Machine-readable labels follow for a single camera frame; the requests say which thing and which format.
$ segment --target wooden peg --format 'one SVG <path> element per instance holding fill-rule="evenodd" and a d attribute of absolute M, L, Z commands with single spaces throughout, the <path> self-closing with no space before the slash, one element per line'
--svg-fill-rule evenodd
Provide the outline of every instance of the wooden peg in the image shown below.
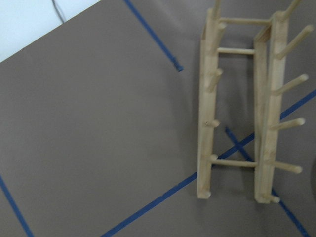
<path fill-rule="evenodd" d="M 206 121 L 206 122 L 204 123 L 204 126 L 205 126 L 205 127 L 218 127 L 219 124 L 220 124 L 220 122 L 215 119 L 215 120 L 213 120 L 212 122 Z"/>
<path fill-rule="evenodd" d="M 269 25 L 270 20 L 266 19 L 247 19 L 247 18 L 226 18 L 221 17 L 220 22 L 228 24 L 244 24 L 244 25 Z"/>
<path fill-rule="evenodd" d="M 218 84 L 219 79 L 221 78 L 221 75 L 223 74 L 223 70 L 221 68 L 218 68 L 215 72 L 215 74 L 213 75 L 211 82 L 207 88 L 208 92 L 213 92 L 215 86 Z"/>
<path fill-rule="evenodd" d="M 212 46 L 212 49 L 213 49 L 212 53 L 216 52 L 217 48 L 219 47 L 219 44 L 221 42 L 221 39 L 223 37 L 226 27 L 227 27 L 226 23 L 218 24 L 217 34 L 215 35 L 214 42 L 213 42 L 214 45 Z"/>
<path fill-rule="evenodd" d="M 216 19 L 219 17 L 219 8 L 221 6 L 221 0 L 216 0 L 214 8 L 213 8 L 213 12 L 212 12 L 212 18 Z"/>
<path fill-rule="evenodd" d="M 270 130 L 270 125 L 278 124 L 280 120 L 281 111 L 281 96 L 272 96 L 270 91 L 279 89 L 284 85 L 284 67 L 285 59 L 278 60 L 275 55 L 286 47 L 287 35 L 288 35 L 288 20 L 281 22 L 281 12 L 276 12 L 271 18 L 271 26 L 265 27 L 261 31 L 256 39 L 256 44 L 261 44 L 261 47 L 266 51 L 266 42 L 270 39 L 269 46 L 269 60 L 268 66 L 261 68 L 263 76 L 257 77 L 257 79 L 263 80 L 261 85 L 264 87 L 258 87 L 258 83 L 255 88 L 262 90 L 262 93 L 256 93 L 257 99 L 255 103 L 256 110 L 256 128 L 255 140 L 257 140 L 256 161 L 258 166 L 255 168 L 255 199 L 258 203 L 269 203 L 270 201 L 263 198 L 262 194 L 270 194 L 272 190 L 274 167 L 271 165 L 265 165 L 264 161 L 274 161 L 277 153 L 277 138 L 278 132 Z M 266 57 L 259 60 L 262 63 L 266 62 Z"/>
<path fill-rule="evenodd" d="M 209 158 L 211 164 L 215 165 L 226 165 L 226 166 L 237 166 L 237 167 L 247 167 L 254 168 L 257 166 L 257 162 L 248 162 L 248 161 L 237 161 L 237 160 L 223 160 L 217 159 L 215 156 Z"/>
<path fill-rule="evenodd" d="M 297 6 L 301 3 L 301 1 L 302 0 L 294 0 L 287 8 L 287 10 L 285 10 L 285 12 L 283 13 L 281 21 L 285 21 L 292 14 L 295 8 L 297 8 Z"/>
<path fill-rule="evenodd" d="M 218 48 L 219 53 L 231 53 L 231 54 L 247 54 L 253 55 L 255 53 L 254 49 L 245 48 Z"/>
<path fill-rule="evenodd" d="M 279 124 L 270 127 L 270 130 L 283 130 L 291 127 L 302 126 L 305 123 L 304 118 L 297 118 L 287 122 L 281 122 Z"/>
<path fill-rule="evenodd" d="M 279 197 L 273 196 L 271 194 L 264 194 L 263 197 L 274 203 L 279 203 L 281 201 Z"/>
<path fill-rule="evenodd" d="M 303 39 L 306 38 L 314 30 L 313 25 L 306 26 L 280 53 L 276 55 L 276 58 L 281 60 L 288 53 L 290 53 Z"/>
<path fill-rule="evenodd" d="M 294 87 L 302 84 L 303 82 L 307 81 L 308 75 L 307 74 L 301 74 L 299 77 L 293 79 L 289 83 L 285 84 L 278 90 L 274 90 L 271 92 L 272 95 L 278 96 L 282 95 L 283 93 L 293 89 Z"/>
<path fill-rule="evenodd" d="M 198 142 L 197 142 L 197 197 L 208 199 L 211 195 L 211 168 L 207 160 L 213 151 L 214 128 L 205 128 L 205 122 L 215 120 L 216 90 L 212 93 L 206 91 L 213 73 L 218 69 L 217 48 L 214 49 L 214 40 L 218 35 L 219 9 L 217 18 L 212 19 L 214 9 L 209 9 L 207 13 L 205 31 L 201 40 L 200 77 L 199 83 L 199 115 L 198 115 Z"/>
<path fill-rule="evenodd" d="M 292 165 L 292 164 L 278 162 L 278 161 L 266 162 L 266 164 L 274 166 L 275 168 L 283 169 L 283 170 L 290 171 L 296 174 L 299 174 L 303 171 L 303 168 L 298 165 Z"/>

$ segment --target cable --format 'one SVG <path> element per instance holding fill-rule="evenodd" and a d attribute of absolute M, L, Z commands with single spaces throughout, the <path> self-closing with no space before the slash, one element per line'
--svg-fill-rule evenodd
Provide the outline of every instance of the cable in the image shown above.
<path fill-rule="evenodd" d="M 58 5 L 57 5 L 57 3 L 55 2 L 55 0 L 51 0 L 51 2 L 53 3 L 53 6 L 54 6 L 54 9 L 55 9 L 55 11 L 56 11 L 56 13 L 57 13 L 57 15 L 58 15 L 58 18 L 60 19 L 60 21 L 62 22 L 62 24 L 64 24 L 65 23 L 65 20 L 64 20 L 64 18 L 63 18 L 63 12 L 59 9 L 59 7 L 58 7 Z"/>

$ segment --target wooden drying rack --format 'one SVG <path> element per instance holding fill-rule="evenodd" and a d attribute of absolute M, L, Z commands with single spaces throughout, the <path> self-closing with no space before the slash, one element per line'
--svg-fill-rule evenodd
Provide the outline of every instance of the wooden drying rack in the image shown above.
<path fill-rule="evenodd" d="M 286 55 L 310 32 L 306 26 L 287 44 L 289 16 L 301 0 L 294 0 L 286 11 L 277 11 L 269 20 L 220 17 L 220 1 L 208 10 L 206 24 L 200 42 L 199 119 L 197 158 L 197 197 L 210 197 L 212 164 L 250 167 L 255 169 L 255 199 L 259 203 L 279 202 L 271 194 L 274 168 L 302 172 L 300 166 L 276 161 L 278 131 L 300 126 L 303 118 L 280 123 L 283 93 L 305 82 L 306 74 L 283 85 Z M 227 24 L 263 25 L 254 38 L 253 49 L 220 48 L 219 44 Z M 270 40 L 269 54 L 267 42 Z M 255 161 L 218 160 L 213 154 L 217 83 L 223 70 L 218 68 L 219 53 L 253 55 L 254 60 L 254 114 L 255 114 Z"/>

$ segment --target wooden dowel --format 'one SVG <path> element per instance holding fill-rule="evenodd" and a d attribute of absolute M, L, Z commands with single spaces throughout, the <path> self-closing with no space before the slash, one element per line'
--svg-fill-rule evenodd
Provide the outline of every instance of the wooden dowel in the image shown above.
<path fill-rule="evenodd" d="M 245 24 L 245 25 L 269 25 L 270 20 L 266 19 L 247 19 L 247 18 L 226 18 L 221 17 L 220 22 L 225 22 L 228 24 Z"/>
<path fill-rule="evenodd" d="M 276 58 L 281 60 L 288 53 L 290 53 L 303 39 L 306 38 L 314 30 L 313 25 L 306 26 L 280 53 L 276 55 Z"/>
<path fill-rule="evenodd" d="M 213 120 L 212 122 L 205 122 L 204 123 L 204 126 L 205 127 L 218 127 L 219 126 L 219 124 L 220 124 L 220 122 L 218 121 L 218 120 Z"/>
<path fill-rule="evenodd" d="M 231 53 L 231 54 L 247 54 L 253 55 L 255 53 L 254 49 L 244 49 L 244 48 L 218 48 L 219 53 Z"/>
<path fill-rule="evenodd" d="M 215 156 L 213 155 L 211 155 L 209 160 L 212 164 L 215 164 L 215 165 L 227 165 L 227 166 L 249 167 L 249 168 L 254 168 L 257 166 L 257 162 L 215 159 Z"/>
<path fill-rule="evenodd" d="M 283 170 L 290 171 L 290 172 L 293 172 L 296 174 L 299 174 L 303 171 L 302 167 L 300 167 L 298 165 L 292 165 L 292 164 L 278 162 L 278 161 L 269 162 L 267 164 L 272 165 L 275 168 L 283 169 Z"/>
<path fill-rule="evenodd" d="M 215 74 L 213 75 L 211 82 L 207 88 L 208 92 L 213 92 L 215 86 L 218 84 L 219 79 L 221 78 L 221 75 L 223 74 L 223 70 L 221 68 L 218 68 L 215 72 Z"/>
<path fill-rule="evenodd" d="M 216 19 L 219 16 L 219 8 L 221 6 L 221 0 L 216 0 L 215 5 L 213 7 L 212 18 Z"/>
<path fill-rule="evenodd" d="M 297 118 L 287 122 L 281 122 L 279 124 L 270 127 L 270 130 L 283 130 L 291 127 L 302 126 L 305 123 L 304 118 Z"/>
<path fill-rule="evenodd" d="M 263 197 L 265 199 L 270 200 L 271 202 L 274 202 L 274 203 L 279 203 L 281 201 L 281 199 L 279 197 L 273 196 L 271 194 L 264 194 Z"/>
<path fill-rule="evenodd" d="M 283 16 L 281 18 L 281 21 L 285 21 L 295 10 L 295 8 L 301 3 L 302 0 L 294 0 L 291 5 L 285 10 L 283 13 Z"/>
<path fill-rule="evenodd" d="M 212 46 L 213 50 L 216 50 L 219 47 L 219 44 L 221 42 L 221 39 L 223 37 L 223 34 L 224 34 L 226 27 L 227 27 L 227 24 L 225 24 L 225 23 L 218 24 L 217 34 L 215 36 L 213 46 Z"/>
<path fill-rule="evenodd" d="M 297 77 L 297 78 L 293 79 L 292 81 L 290 81 L 289 83 L 285 84 L 280 89 L 272 91 L 271 94 L 275 95 L 275 96 L 281 95 L 281 94 L 289 91 L 290 89 L 298 86 L 299 84 L 302 84 L 303 82 L 307 81 L 307 79 L 308 79 L 307 74 L 301 74 L 299 77 Z"/>

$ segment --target blue tape line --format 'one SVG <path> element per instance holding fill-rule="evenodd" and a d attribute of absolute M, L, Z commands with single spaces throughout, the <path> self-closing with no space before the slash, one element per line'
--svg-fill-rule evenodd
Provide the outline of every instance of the blue tape line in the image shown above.
<path fill-rule="evenodd" d="M 231 139 L 231 141 L 234 143 L 235 147 L 239 150 L 239 152 L 243 155 L 243 157 L 246 159 L 246 161 L 248 162 L 253 162 L 252 158 L 250 157 L 250 155 L 248 154 L 248 152 L 246 152 L 246 150 L 243 148 L 243 146 L 239 143 L 239 141 L 237 140 L 237 138 L 234 136 L 233 132 L 230 131 L 230 129 L 228 127 L 225 128 L 225 132 L 226 134 L 229 136 L 229 138 Z"/>
<path fill-rule="evenodd" d="M 310 93 L 307 96 L 305 96 L 303 99 L 301 99 L 300 101 L 295 103 L 293 106 L 291 106 L 287 110 L 285 110 L 282 113 L 282 114 L 285 114 L 284 117 L 288 116 L 290 113 L 292 113 L 293 111 L 297 110 L 299 107 L 304 105 L 306 102 L 308 102 L 309 100 L 313 99 L 316 96 L 315 94 L 316 94 L 316 90 L 314 90 L 312 93 Z M 241 144 L 241 147 L 243 148 L 245 145 L 247 145 L 253 139 L 254 139 L 254 133 L 250 134 L 249 136 L 247 136 L 246 138 L 241 140 L 239 143 Z M 237 146 L 235 145 L 235 146 L 231 147 L 230 149 L 228 149 L 227 151 L 225 151 L 224 153 L 222 153 L 221 155 L 219 155 L 218 159 L 226 159 L 227 157 L 229 157 L 230 155 L 232 155 L 236 151 L 238 151 L 238 149 L 237 149 Z M 119 223 L 118 225 L 116 225 L 115 227 L 110 229 L 109 231 L 107 231 L 101 237 L 113 236 L 118 231 L 120 231 L 121 229 L 123 229 L 124 227 L 126 227 L 127 225 L 132 223 L 133 221 L 135 221 L 137 218 L 139 218 L 140 216 L 144 215 L 146 212 L 150 211 L 155 206 L 157 206 L 158 204 L 160 204 L 161 202 L 166 200 L 168 197 L 170 197 L 171 195 L 175 194 L 177 191 L 179 191 L 180 189 L 182 189 L 183 187 L 188 185 L 190 182 L 194 181 L 196 178 L 197 178 L 197 173 L 195 172 L 190 177 L 186 178 L 181 183 L 179 183 L 177 186 L 173 187 L 172 189 L 167 191 L 165 194 L 163 194 L 162 196 L 158 197 L 157 199 L 155 199 L 151 203 L 147 204 L 142 209 L 140 209 L 139 211 L 135 212 L 133 215 L 131 215 L 130 217 L 126 218 L 124 221 L 122 221 L 121 223 Z"/>
<path fill-rule="evenodd" d="M 274 196 L 279 197 L 279 195 L 276 193 L 276 191 L 274 189 L 272 189 L 272 194 Z M 311 237 L 307 233 L 305 228 L 302 226 L 302 224 L 299 222 L 299 220 L 295 217 L 295 215 L 290 211 L 290 209 L 288 209 L 288 207 L 285 205 L 285 203 L 282 200 L 280 200 L 279 204 L 283 208 L 283 210 L 285 211 L 287 216 L 291 219 L 291 221 L 296 225 L 296 228 L 301 232 L 302 236 L 304 236 L 304 237 Z"/>
<path fill-rule="evenodd" d="M 144 26 L 144 28 L 147 30 L 147 32 L 151 35 L 151 37 L 154 39 L 154 41 L 159 45 L 159 47 L 162 49 L 162 51 L 165 53 L 165 55 L 169 58 L 169 60 L 173 63 L 174 67 L 179 72 L 182 71 L 184 68 L 179 64 L 176 57 L 171 54 L 169 49 L 163 44 L 161 39 L 156 35 L 156 33 L 149 26 L 149 24 L 146 22 L 146 20 L 142 17 L 142 15 L 139 13 L 139 11 L 134 7 L 134 5 L 131 3 L 131 1 L 124 0 L 124 2 L 129 7 L 129 9 L 134 13 L 136 18 L 140 21 L 140 23 Z"/>
<path fill-rule="evenodd" d="M 123 229 L 125 226 L 129 225 L 131 222 L 135 221 L 137 218 L 141 217 L 146 212 L 148 212 L 149 210 L 153 209 L 155 206 L 157 206 L 161 202 L 165 201 L 168 197 L 172 196 L 177 191 L 179 191 L 183 187 L 187 186 L 189 183 L 194 181 L 196 178 L 197 178 L 197 173 L 195 172 L 190 177 L 186 178 L 181 183 L 179 183 L 178 185 L 174 186 L 172 189 L 168 190 L 162 196 L 156 198 L 154 201 L 152 201 L 151 203 L 147 204 L 146 206 L 144 206 L 139 211 L 135 212 L 133 215 L 131 215 L 130 217 L 128 217 L 127 219 L 125 219 L 124 221 L 119 223 L 117 226 L 115 226 L 114 228 L 112 228 L 109 231 L 107 231 L 101 237 L 110 237 L 110 236 L 114 235 L 115 233 L 117 233 L 118 231 Z"/>
<path fill-rule="evenodd" d="M 246 161 L 253 161 L 253 159 L 251 158 L 251 156 L 248 154 L 248 152 L 243 148 L 242 145 L 240 145 L 239 141 L 237 140 L 237 138 L 235 137 L 235 135 L 233 134 L 233 132 L 226 127 L 225 129 L 226 134 L 228 135 L 228 137 L 231 139 L 231 141 L 235 144 L 236 147 L 238 147 L 240 153 L 244 156 Z M 274 196 L 278 196 L 279 195 L 276 193 L 276 191 L 274 189 L 272 189 L 272 194 Z M 291 219 L 291 221 L 295 224 L 296 228 L 299 230 L 299 232 L 302 234 L 302 236 L 304 237 L 310 237 L 310 235 L 307 233 L 307 231 L 305 230 L 305 228 L 303 227 L 303 225 L 300 223 L 300 221 L 295 217 L 295 215 L 288 209 L 288 207 L 285 205 L 285 203 L 281 200 L 279 202 L 280 206 L 283 208 L 283 210 L 285 211 L 285 213 L 287 214 L 287 216 Z"/>
<path fill-rule="evenodd" d="M 6 197 L 6 199 L 8 200 L 8 202 L 10 203 L 16 217 L 18 218 L 19 222 L 21 223 L 21 226 L 23 227 L 25 233 L 27 234 L 28 237 L 34 237 L 31 229 L 29 228 L 28 224 L 26 223 L 25 219 L 23 218 L 22 213 L 20 212 L 18 206 L 16 205 L 12 195 L 9 192 L 9 189 L 7 188 L 7 186 L 4 183 L 4 180 L 2 179 L 1 175 L 0 175 L 0 187 Z"/>
<path fill-rule="evenodd" d="M 309 93 L 307 96 L 296 102 L 294 105 L 292 105 L 290 108 L 286 109 L 281 113 L 280 119 L 284 119 L 286 116 L 291 114 L 292 112 L 296 111 L 299 107 L 309 102 L 311 99 L 313 99 L 316 96 L 316 89 Z"/>

